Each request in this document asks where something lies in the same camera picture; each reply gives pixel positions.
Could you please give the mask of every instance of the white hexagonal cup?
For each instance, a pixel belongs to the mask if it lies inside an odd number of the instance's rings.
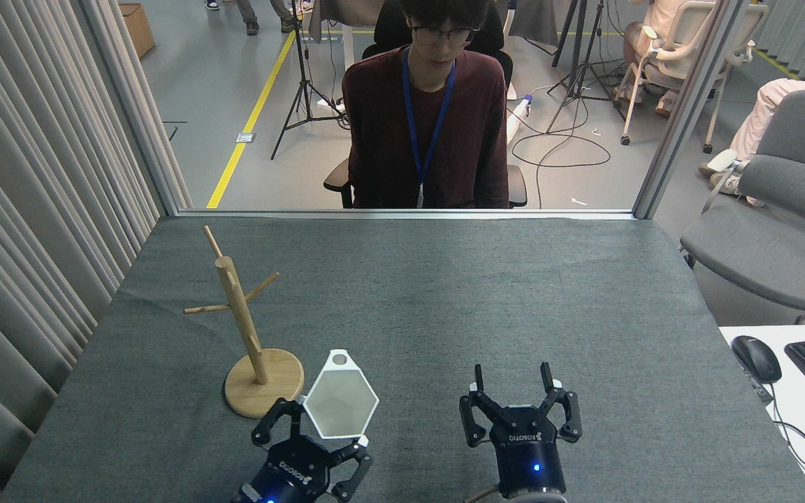
[[[332,349],[303,408],[322,439],[349,439],[365,433],[378,401],[347,351]]]

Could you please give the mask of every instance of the man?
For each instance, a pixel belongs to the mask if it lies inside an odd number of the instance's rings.
[[[508,207],[505,78],[465,51],[491,0],[402,0],[412,45],[349,67],[354,207]]]
[[[757,147],[760,146],[763,133],[766,133],[769,121],[772,120],[772,115],[776,114],[776,110],[782,100],[785,99],[785,96],[792,92],[798,92],[798,90],[805,90],[805,80],[775,79],[763,84],[760,90],[757,91],[757,101],[754,103],[753,110],[744,119],[738,131],[735,131],[732,145],[729,146],[729,149],[734,150],[737,154],[735,159],[744,163],[750,161],[751,157],[757,153]],[[713,187],[716,187],[722,177],[725,176],[725,173],[707,168],[706,163],[700,165],[699,172],[710,179],[710,184]],[[741,195],[738,192],[738,181],[740,179],[740,175],[729,176],[729,179],[719,188],[719,192],[722,192],[722,194]],[[747,198],[747,201],[754,206],[763,206],[763,202],[756,200],[756,198]]]

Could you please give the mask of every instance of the office chair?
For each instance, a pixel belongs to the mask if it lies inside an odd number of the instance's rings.
[[[704,37],[713,23],[714,6],[713,2],[681,4],[665,41],[658,37],[651,26],[642,27],[644,35],[651,40],[651,45],[645,54],[640,56],[636,54],[639,61],[629,61],[629,69],[614,95],[614,107],[619,108],[619,100],[625,99],[628,93],[632,93],[629,110],[626,112],[626,124],[623,125],[623,136],[620,137],[621,145],[630,143],[629,125],[639,86],[645,82],[651,82],[665,89],[681,89],[691,66],[697,59]],[[710,139],[713,137],[713,127],[716,125],[716,115],[719,112],[719,103],[723,97],[726,80],[728,80],[732,68],[753,59],[752,50],[756,44],[750,38],[757,28],[762,26],[763,20],[768,15],[768,6],[760,3],[751,4],[747,8],[747,13],[744,14],[744,22],[734,33],[732,50],[725,55],[723,66],[716,76],[719,87],[716,90],[716,105],[710,117],[710,125],[706,129],[706,139],[704,140],[704,152],[706,153],[713,151]],[[632,79],[632,86],[629,86],[630,79]]]
[[[381,12],[377,16],[375,42],[362,51],[362,58],[373,57],[375,54],[409,44],[412,44],[412,30],[406,23],[403,9],[399,3],[388,0],[384,2]],[[505,45],[505,35],[502,32],[502,20],[499,18],[498,9],[495,6],[489,6],[483,27],[474,35],[473,41],[467,45],[465,50],[495,57],[505,74],[505,86],[508,86],[511,84],[514,64],[512,58],[502,51],[503,45]],[[327,190],[340,192],[343,207],[352,207],[348,161],[348,159],[342,160],[323,182],[323,186]],[[527,185],[523,180],[521,169],[515,165],[508,165],[508,203],[510,207],[527,205]]]
[[[746,163],[735,159],[724,181],[732,170],[741,175],[740,194],[786,213],[718,196],[721,183],[680,238],[686,261],[690,266],[700,262],[748,292],[805,312],[805,92],[783,99],[757,154]],[[718,204],[711,206],[714,198]],[[801,217],[803,228],[795,217]],[[805,313],[795,323],[805,324]]]

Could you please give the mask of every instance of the maroon sweater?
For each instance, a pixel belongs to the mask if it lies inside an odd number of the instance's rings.
[[[418,169],[403,98],[405,48],[349,67],[344,100],[352,146],[354,207],[415,207]],[[428,152],[445,88],[412,88],[421,156]],[[437,149],[424,181],[424,207],[508,207],[505,77],[498,61],[464,51]]]

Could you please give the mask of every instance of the wooden pole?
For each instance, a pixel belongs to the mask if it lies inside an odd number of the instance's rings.
[[[213,233],[210,232],[210,226],[204,226],[204,233],[207,235],[207,240],[210,241],[210,246],[213,248],[214,254],[217,255],[217,258],[223,256],[223,252],[220,251],[219,245],[217,245],[217,239],[213,237]]]
[[[232,306],[235,324],[238,326],[240,338],[247,348],[253,370],[256,372],[256,382],[268,384],[269,376],[266,373],[266,366],[262,362],[263,348],[259,346],[259,339],[256,337],[256,328],[253,326],[253,318],[250,317],[250,309],[247,301],[244,300],[244,293],[240,289],[238,272],[234,268],[232,257],[225,255],[217,258],[217,270],[219,280],[223,284],[223,290]]]

